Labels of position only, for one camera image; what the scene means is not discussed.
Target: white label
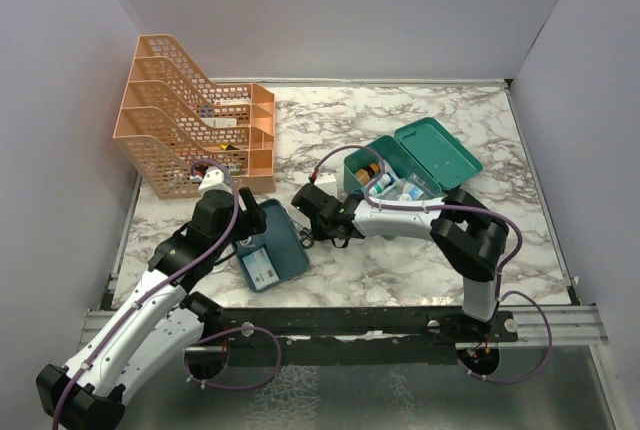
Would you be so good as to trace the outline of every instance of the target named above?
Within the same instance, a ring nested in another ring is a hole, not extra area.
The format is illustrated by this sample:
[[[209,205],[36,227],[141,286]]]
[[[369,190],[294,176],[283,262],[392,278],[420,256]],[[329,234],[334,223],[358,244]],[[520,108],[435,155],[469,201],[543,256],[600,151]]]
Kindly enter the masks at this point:
[[[211,118],[211,117],[205,117],[202,119],[202,121],[209,125],[210,127],[214,127],[214,128],[226,128],[226,127],[237,127],[238,126],[238,120],[236,120],[235,118]]]
[[[248,98],[227,98],[224,100],[214,100],[213,104],[216,106],[220,106],[220,105],[224,105],[224,106],[231,106],[231,105],[247,105],[251,103],[251,100]]]
[[[262,290],[280,280],[264,248],[242,257],[242,262],[249,272],[256,290]]]

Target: marble surface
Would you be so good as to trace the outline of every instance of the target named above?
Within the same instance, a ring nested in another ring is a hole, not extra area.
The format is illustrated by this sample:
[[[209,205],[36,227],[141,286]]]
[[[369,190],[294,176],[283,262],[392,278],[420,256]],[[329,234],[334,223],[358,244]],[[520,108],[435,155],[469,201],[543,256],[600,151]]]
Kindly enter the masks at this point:
[[[368,143],[400,126],[435,117],[484,165],[464,184],[488,208],[511,217],[524,246],[505,268],[504,291],[517,289],[541,303],[566,304],[563,274],[550,238],[533,177],[502,87],[273,87],[277,102],[277,191],[290,215],[308,225],[290,205],[314,164],[346,143]],[[342,184],[342,159],[324,171]],[[195,199],[160,200],[145,184],[135,209],[113,299],[128,297],[156,245],[187,221]],[[515,237],[511,232],[507,248]],[[264,293],[249,290],[235,259],[196,287],[223,306],[456,305],[462,278],[431,242],[373,237],[346,250],[317,242],[308,251],[311,268]],[[517,298],[510,302],[524,303]]]

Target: white wall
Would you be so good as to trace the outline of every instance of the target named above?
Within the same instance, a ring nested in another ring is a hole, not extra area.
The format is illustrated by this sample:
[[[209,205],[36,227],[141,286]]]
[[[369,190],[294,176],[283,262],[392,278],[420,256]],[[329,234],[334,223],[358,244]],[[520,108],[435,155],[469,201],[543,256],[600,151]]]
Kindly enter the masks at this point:
[[[569,272],[640,426],[640,2],[560,0],[513,87]]]
[[[137,32],[117,0],[0,12],[0,426],[47,428],[36,375],[76,351],[132,185],[111,134]]]
[[[556,0],[130,0],[214,77],[513,78]]]

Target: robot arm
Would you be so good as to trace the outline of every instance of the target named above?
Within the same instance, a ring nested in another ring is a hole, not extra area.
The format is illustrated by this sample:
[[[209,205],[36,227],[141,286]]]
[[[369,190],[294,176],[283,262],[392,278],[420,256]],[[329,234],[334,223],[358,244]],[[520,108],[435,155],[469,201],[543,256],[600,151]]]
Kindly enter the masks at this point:
[[[351,238],[375,235],[433,240],[463,277],[463,314],[481,323],[493,318],[498,306],[496,267],[505,249],[508,227],[488,215],[452,210],[425,212],[420,208],[442,204],[486,208],[468,192],[455,189],[444,198],[421,205],[406,202],[402,206],[418,210],[407,212],[373,206],[361,194],[349,195],[340,202],[308,183],[292,203],[309,218],[315,240],[332,240],[334,245],[342,240],[343,248]]]
[[[183,303],[196,283],[208,274],[224,248],[266,229],[266,214],[249,189],[240,190],[240,210],[226,241],[206,259],[172,284],[154,291],[170,275],[192,262],[217,242],[229,224],[233,197],[222,172],[209,171],[199,187],[202,199],[191,221],[162,242],[149,260],[149,268],[128,300],[107,325],[63,367],[47,365],[36,385],[45,413],[52,415],[64,388],[82,370],[69,393],[61,423],[69,429],[115,428],[124,405],[146,380],[169,359],[202,336],[204,322],[197,312],[175,307]],[[142,304],[138,300],[154,291]],[[117,328],[118,322],[127,319]],[[113,333],[91,365],[88,356]]]

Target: open teal case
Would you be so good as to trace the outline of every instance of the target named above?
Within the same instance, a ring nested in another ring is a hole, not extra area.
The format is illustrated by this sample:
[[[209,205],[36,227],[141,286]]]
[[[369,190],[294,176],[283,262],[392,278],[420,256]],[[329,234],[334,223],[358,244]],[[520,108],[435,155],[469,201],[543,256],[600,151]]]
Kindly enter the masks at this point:
[[[300,237],[282,204],[272,198],[262,202],[260,208],[267,214],[267,230],[260,235],[251,237],[251,241],[247,245],[233,244],[242,273],[244,273],[249,288],[254,292],[264,292],[282,282],[291,280],[306,272],[310,265],[307,252],[300,243]],[[247,257],[250,254],[262,248],[266,251],[278,280],[262,288],[256,288],[256,275],[249,271],[245,262],[249,261]]]
[[[439,196],[482,171],[482,163],[436,119],[427,117],[398,128],[393,137],[384,135],[368,147],[376,150],[400,178],[412,173],[427,186],[429,197]],[[357,150],[344,159],[344,189],[362,188],[354,175],[376,161],[366,150]]]

